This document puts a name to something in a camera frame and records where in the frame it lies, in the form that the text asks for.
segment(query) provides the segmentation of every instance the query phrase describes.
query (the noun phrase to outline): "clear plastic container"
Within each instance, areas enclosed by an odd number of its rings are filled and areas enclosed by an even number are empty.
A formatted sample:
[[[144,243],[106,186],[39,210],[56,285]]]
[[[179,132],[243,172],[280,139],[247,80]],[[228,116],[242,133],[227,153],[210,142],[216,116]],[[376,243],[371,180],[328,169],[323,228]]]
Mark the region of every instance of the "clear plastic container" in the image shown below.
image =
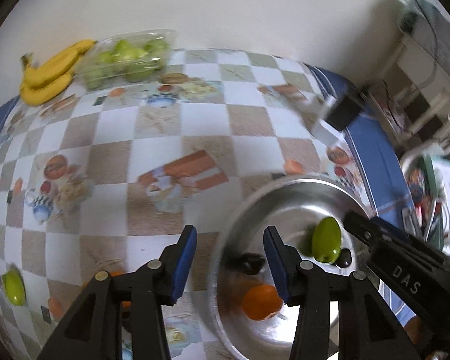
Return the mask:
[[[167,65],[176,38],[173,30],[117,35],[98,42],[77,64],[76,76],[88,90],[138,83]]]

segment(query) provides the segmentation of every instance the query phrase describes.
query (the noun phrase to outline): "stainless steel bowl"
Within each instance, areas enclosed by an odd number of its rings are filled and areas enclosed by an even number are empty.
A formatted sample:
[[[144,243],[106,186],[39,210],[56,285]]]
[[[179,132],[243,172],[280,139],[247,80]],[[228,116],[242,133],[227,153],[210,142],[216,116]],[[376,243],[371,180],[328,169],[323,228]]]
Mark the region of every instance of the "stainless steel bowl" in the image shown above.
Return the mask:
[[[364,216],[362,205],[341,186],[321,176],[281,178],[255,192],[224,229],[212,257],[209,276],[210,309],[219,339],[237,359],[287,360],[293,342],[299,307],[283,306],[265,321],[252,321],[241,302],[252,287],[274,284],[268,264],[256,276],[240,273],[226,263],[244,252],[264,254],[263,231],[276,226],[285,244],[297,247],[311,235],[317,223],[333,216],[342,227],[344,215],[356,211]],[[348,276],[364,271],[378,287],[378,278],[366,267],[366,246],[342,227],[342,248],[352,252],[352,265],[340,269],[319,264],[325,271]],[[313,258],[302,256],[317,263]],[[330,305],[331,340],[338,345],[338,304]],[[336,352],[331,344],[329,354]]]

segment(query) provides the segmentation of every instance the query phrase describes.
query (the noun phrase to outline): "orange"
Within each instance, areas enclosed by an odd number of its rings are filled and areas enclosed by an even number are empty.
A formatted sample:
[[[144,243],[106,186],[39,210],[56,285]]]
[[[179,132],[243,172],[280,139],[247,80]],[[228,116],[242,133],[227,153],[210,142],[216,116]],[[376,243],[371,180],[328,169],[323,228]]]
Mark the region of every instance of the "orange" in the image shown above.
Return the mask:
[[[242,308],[248,318],[262,321],[277,314],[283,301],[274,286],[262,284],[250,289],[242,300]]]

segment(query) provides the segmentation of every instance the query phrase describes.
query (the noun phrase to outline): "yellow banana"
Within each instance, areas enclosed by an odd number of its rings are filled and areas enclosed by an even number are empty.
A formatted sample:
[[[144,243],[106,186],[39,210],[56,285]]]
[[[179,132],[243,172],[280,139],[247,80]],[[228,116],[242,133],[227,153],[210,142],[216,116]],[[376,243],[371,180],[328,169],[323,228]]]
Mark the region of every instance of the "yellow banana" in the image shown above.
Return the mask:
[[[20,85],[20,97],[28,105],[36,107],[46,103],[60,94],[72,82],[73,75],[70,72],[65,72],[56,80],[53,80],[48,85],[42,88],[31,88],[25,81]]]
[[[82,56],[84,55],[88,50],[90,50],[94,44],[96,43],[96,40],[92,39],[82,39],[77,43],[73,43],[72,48],[77,50],[77,52]]]
[[[69,47],[46,61],[42,66],[33,68],[31,55],[24,55],[22,57],[23,82],[30,88],[42,88],[69,71],[77,59],[77,50]]]

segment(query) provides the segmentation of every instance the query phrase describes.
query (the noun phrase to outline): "white wall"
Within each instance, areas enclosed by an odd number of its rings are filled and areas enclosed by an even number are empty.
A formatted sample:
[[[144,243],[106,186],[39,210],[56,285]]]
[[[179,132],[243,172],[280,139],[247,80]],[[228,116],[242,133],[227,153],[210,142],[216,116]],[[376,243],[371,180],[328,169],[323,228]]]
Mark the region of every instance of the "white wall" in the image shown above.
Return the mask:
[[[396,44],[399,9],[397,0],[20,0],[0,28],[0,105],[18,93],[22,54],[44,62],[81,38],[154,28],[178,30],[177,47],[286,56],[362,81]]]

